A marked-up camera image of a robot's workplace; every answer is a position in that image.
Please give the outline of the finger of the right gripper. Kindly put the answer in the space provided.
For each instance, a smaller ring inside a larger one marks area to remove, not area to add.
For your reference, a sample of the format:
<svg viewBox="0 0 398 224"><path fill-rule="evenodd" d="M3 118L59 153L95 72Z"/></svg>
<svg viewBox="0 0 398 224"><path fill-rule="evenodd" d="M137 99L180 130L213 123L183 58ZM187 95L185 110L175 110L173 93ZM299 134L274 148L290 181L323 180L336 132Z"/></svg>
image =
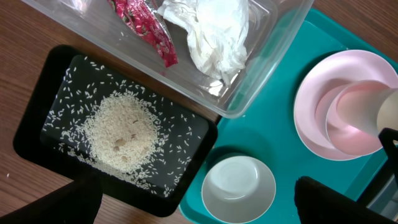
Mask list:
<svg viewBox="0 0 398 224"><path fill-rule="evenodd" d="M394 141L397 141L397 130L384 128L379 133L379 140L384 148L391 167L397 168L397 146L394 143Z"/></svg>

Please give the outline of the white rice pile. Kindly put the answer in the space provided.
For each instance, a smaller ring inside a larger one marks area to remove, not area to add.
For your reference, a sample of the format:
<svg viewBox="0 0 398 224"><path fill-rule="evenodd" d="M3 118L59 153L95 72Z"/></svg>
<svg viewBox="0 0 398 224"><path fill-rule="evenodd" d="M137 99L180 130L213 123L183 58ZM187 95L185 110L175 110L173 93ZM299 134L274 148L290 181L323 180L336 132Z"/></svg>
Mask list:
<svg viewBox="0 0 398 224"><path fill-rule="evenodd" d="M86 56L74 57L40 138L80 162L170 197L209 125Z"/></svg>

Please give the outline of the small pink saucer plate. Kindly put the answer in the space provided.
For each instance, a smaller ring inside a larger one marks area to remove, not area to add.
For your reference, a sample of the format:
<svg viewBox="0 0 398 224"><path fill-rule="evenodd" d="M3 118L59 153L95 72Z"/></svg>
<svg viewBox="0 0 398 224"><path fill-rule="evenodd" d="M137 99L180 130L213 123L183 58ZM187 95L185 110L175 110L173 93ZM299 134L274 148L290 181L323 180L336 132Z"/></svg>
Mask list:
<svg viewBox="0 0 398 224"><path fill-rule="evenodd" d="M344 154L351 156L366 156L377 152L382 148L378 136L371 136L345 123L337 113L338 99L342 94L355 86L384 86L391 88L384 83L365 80L346 85L330 101L330 106L325 115L324 135L333 147Z"/></svg>

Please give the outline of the white paper napkin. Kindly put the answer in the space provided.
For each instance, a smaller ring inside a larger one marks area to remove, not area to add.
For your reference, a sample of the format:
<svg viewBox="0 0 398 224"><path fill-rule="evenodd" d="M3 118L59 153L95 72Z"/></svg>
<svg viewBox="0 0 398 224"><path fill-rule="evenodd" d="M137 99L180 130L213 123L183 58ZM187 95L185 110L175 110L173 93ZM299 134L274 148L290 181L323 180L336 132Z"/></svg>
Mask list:
<svg viewBox="0 0 398 224"><path fill-rule="evenodd" d="M248 0L168 0L157 13L186 30L190 56L200 72L230 86L245 68Z"/></svg>

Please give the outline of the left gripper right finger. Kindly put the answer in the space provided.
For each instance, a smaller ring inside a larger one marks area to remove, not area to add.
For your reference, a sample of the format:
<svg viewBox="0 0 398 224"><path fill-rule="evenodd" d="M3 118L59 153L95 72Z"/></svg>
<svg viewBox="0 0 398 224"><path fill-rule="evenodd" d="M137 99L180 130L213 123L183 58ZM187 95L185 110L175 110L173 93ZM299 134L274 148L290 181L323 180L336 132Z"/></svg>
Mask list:
<svg viewBox="0 0 398 224"><path fill-rule="evenodd" d="M300 177L294 190L301 224L395 224L311 177Z"/></svg>

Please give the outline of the grey bowl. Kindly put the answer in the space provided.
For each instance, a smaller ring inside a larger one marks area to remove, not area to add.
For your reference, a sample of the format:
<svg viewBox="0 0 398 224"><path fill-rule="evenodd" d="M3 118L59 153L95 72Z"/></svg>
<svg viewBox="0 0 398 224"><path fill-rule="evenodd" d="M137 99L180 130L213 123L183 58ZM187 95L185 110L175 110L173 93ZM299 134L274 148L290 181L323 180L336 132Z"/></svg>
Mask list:
<svg viewBox="0 0 398 224"><path fill-rule="evenodd" d="M263 162L249 156L232 156L208 171L201 199L215 219L249 223L270 209L276 189L275 177Z"/></svg>

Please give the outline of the red foil wrapper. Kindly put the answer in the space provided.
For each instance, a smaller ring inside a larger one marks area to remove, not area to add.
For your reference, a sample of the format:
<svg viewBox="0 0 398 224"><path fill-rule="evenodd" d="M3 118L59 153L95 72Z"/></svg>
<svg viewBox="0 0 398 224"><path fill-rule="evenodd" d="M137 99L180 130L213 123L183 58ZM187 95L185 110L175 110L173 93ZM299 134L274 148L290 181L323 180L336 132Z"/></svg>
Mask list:
<svg viewBox="0 0 398 224"><path fill-rule="evenodd" d="M112 10L142 40L153 46L166 67L178 63L177 53L155 1L108 0Z"/></svg>

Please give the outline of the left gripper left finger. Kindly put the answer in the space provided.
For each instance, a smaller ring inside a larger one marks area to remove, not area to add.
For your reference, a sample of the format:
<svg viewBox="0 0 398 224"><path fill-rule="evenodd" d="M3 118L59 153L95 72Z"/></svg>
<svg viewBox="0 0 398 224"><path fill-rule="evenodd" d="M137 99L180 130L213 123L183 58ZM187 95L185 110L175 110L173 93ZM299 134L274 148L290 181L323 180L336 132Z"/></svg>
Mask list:
<svg viewBox="0 0 398 224"><path fill-rule="evenodd" d="M89 175L1 217L1 223L93 223L103 197L100 179Z"/></svg>

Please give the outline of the white ceramic cup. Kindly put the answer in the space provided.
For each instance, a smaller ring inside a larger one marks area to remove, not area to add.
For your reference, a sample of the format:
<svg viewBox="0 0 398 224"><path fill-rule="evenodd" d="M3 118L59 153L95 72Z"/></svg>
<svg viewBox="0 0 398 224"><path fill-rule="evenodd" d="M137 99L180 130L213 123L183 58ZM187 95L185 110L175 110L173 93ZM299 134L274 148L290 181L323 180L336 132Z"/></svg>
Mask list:
<svg viewBox="0 0 398 224"><path fill-rule="evenodd" d="M397 89L355 86L338 99L338 116L348 125L371 136L384 128L397 129Z"/></svg>

